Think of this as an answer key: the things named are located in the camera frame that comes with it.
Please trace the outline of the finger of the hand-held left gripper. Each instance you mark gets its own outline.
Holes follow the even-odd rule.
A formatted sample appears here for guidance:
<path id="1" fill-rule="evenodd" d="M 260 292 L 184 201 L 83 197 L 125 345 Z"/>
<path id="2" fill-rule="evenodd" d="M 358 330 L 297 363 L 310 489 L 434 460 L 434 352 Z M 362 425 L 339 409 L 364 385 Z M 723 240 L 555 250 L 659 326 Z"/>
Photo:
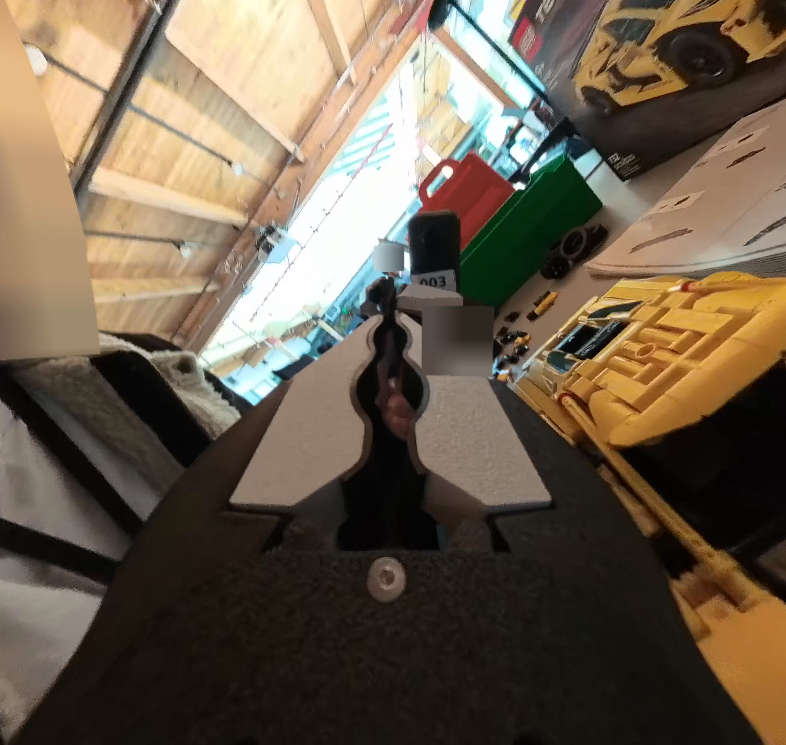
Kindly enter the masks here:
<path id="1" fill-rule="evenodd" d="M 429 307 L 463 307 L 463 297 L 455 291 L 422 284 L 408 284 L 396 298 L 398 310 L 424 310 Z"/>

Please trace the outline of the car set box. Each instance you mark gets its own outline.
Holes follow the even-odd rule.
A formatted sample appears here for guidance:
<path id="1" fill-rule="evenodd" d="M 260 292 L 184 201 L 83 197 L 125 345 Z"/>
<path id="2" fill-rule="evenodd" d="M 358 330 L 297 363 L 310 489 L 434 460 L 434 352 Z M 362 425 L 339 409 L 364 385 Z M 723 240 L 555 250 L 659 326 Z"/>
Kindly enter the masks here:
<path id="1" fill-rule="evenodd" d="M 622 180 L 784 99 L 785 0 L 526 0 L 508 41 Z"/>

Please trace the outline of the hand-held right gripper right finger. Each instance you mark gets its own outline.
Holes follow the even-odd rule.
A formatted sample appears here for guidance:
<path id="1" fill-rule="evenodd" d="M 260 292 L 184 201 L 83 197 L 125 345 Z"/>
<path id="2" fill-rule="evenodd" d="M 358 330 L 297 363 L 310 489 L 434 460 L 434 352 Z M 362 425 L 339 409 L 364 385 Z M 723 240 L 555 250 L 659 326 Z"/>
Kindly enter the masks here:
<path id="1" fill-rule="evenodd" d="M 409 452 L 425 476 L 421 506 L 454 531 L 464 522 L 549 508 L 552 497 L 486 377 L 427 375 L 422 326 L 406 314 L 403 360 L 423 395 L 410 429 Z"/>

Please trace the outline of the grey ceiling device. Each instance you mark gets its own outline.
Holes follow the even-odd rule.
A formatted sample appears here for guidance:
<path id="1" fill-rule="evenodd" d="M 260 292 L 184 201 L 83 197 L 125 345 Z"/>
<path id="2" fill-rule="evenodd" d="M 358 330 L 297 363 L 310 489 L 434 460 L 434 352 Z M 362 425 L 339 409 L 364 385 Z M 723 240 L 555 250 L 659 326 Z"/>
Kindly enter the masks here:
<path id="1" fill-rule="evenodd" d="M 256 230 L 255 248 L 261 264 L 279 264 L 287 259 L 291 249 L 300 243 L 285 229 L 276 224 L 260 226 Z"/>

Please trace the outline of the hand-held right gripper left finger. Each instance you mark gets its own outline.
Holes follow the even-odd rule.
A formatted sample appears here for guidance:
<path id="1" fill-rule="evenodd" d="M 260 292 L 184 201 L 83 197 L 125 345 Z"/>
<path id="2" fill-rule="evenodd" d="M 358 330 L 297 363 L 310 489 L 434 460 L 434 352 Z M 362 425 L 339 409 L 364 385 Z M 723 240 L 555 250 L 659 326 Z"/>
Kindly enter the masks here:
<path id="1" fill-rule="evenodd" d="M 297 373 L 230 497 L 241 512 L 289 516 L 335 535 L 347 513 L 342 482 L 368 460 L 371 421 L 357 396 L 371 364 L 374 316 Z"/>

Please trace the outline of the red plastic bin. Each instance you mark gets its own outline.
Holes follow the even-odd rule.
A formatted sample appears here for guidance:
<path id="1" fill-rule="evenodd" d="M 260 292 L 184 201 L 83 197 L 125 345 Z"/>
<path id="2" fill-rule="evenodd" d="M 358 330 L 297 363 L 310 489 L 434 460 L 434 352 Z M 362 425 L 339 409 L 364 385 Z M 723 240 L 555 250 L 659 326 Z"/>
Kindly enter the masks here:
<path id="1" fill-rule="evenodd" d="M 470 151 L 438 163 L 420 184 L 424 212 L 451 212 L 460 220 L 461 249 L 515 193 L 513 185 Z"/>

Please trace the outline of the open instruction booklet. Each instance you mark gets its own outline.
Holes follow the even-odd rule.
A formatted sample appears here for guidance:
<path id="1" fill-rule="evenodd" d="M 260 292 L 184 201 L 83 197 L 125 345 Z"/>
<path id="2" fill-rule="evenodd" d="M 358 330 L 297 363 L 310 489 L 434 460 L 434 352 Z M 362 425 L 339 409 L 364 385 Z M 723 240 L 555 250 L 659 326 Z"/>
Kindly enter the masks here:
<path id="1" fill-rule="evenodd" d="M 785 100 L 742 118 L 585 268 L 599 277 L 785 273 Z"/>

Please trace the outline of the green plastic bin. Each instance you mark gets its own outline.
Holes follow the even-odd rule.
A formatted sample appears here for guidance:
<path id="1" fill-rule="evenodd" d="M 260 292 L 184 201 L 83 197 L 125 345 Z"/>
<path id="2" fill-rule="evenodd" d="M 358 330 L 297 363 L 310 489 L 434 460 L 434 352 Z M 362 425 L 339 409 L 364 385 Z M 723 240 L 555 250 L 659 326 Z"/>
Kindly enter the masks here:
<path id="1" fill-rule="evenodd" d="M 559 156 L 546 163 L 462 251 L 461 295 L 468 303 L 500 309 L 540 271 L 552 247 L 601 208 L 573 161 Z"/>

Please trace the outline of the person's left hand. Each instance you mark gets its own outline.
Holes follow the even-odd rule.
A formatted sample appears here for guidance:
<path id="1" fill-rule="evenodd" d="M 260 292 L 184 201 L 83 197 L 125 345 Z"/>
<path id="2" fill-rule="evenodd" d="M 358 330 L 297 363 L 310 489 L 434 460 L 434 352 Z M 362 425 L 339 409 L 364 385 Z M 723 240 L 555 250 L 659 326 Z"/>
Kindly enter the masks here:
<path id="1" fill-rule="evenodd" d="M 377 406 L 381 420 L 392 436 L 402 442 L 408 442 L 415 410 L 404 396 L 400 380 L 383 380 L 377 397 Z"/>

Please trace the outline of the white shirt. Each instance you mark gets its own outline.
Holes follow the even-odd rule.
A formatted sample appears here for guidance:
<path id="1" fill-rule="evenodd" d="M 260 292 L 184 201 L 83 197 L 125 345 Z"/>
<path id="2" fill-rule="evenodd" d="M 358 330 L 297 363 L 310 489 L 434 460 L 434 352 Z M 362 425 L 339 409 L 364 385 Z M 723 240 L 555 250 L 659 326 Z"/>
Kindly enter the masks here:
<path id="1" fill-rule="evenodd" d="M 53 402 L 43 406 L 142 519 L 163 488 Z M 20 417 L 1 405 L 1 516 L 120 560 L 130 539 Z M 72 658 L 105 587 L 39 560 L 2 550 L 1 724 L 9 739 Z"/>

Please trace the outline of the yellow brick car model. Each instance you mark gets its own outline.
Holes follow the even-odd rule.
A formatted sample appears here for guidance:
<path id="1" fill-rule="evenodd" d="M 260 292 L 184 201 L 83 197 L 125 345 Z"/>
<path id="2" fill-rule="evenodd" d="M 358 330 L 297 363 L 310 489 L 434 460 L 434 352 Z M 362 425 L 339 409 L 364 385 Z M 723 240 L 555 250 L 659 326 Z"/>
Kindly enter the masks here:
<path id="1" fill-rule="evenodd" d="M 763 743 L 784 743 L 784 309 L 783 278 L 624 279 L 514 386 L 594 456 Z"/>

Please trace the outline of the black fleece-lined jacket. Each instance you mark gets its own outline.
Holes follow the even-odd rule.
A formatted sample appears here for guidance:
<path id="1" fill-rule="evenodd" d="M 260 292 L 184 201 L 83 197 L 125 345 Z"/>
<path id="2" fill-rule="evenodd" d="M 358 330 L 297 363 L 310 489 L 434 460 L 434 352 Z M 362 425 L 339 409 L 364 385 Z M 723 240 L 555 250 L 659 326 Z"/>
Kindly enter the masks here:
<path id="1" fill-rule="evenodd" d="M 166 494 L 252 406 L 195 354 L 150 334 L 100 332 L 93 355 L 9 363 L 32 397 L 57 406 Z"/>

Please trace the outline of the pile of small black yellow pieces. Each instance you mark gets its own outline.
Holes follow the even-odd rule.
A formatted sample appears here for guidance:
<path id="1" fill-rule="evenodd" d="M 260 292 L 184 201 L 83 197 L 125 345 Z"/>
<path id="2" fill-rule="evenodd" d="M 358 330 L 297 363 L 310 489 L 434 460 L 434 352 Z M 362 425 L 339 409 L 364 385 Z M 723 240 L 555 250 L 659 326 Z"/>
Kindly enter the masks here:
<path id="1" fill-rule="evenodd" d="M 494 379 L 500 381 L 514 379 L 516 367 L 524 361 L 532 345 L 532 333 L 523 327 L 522 322 L 533 324 L 538 321 L 553 307 L 557 298 L 558 292 L 547 291 L 535 300 L 528 312 L 514 310 L 504 316 L 493 341 Z"/>

